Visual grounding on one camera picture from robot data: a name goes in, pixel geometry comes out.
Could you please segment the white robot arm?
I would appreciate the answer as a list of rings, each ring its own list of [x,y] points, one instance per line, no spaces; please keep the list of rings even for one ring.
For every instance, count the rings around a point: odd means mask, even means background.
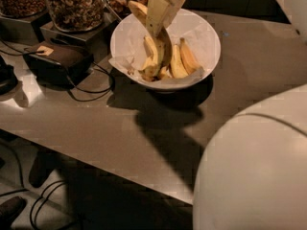
[[[307,230],[307,50],[302,29],[232,14],[209,106],[227,121],[214,136],[157,137],[193,175],[194,230]]]

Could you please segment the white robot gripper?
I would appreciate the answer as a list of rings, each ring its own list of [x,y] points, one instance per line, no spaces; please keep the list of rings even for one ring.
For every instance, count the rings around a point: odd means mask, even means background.
[[[149,0],[148,17],[153,23],[153,33],[169,27],[186,0]]]

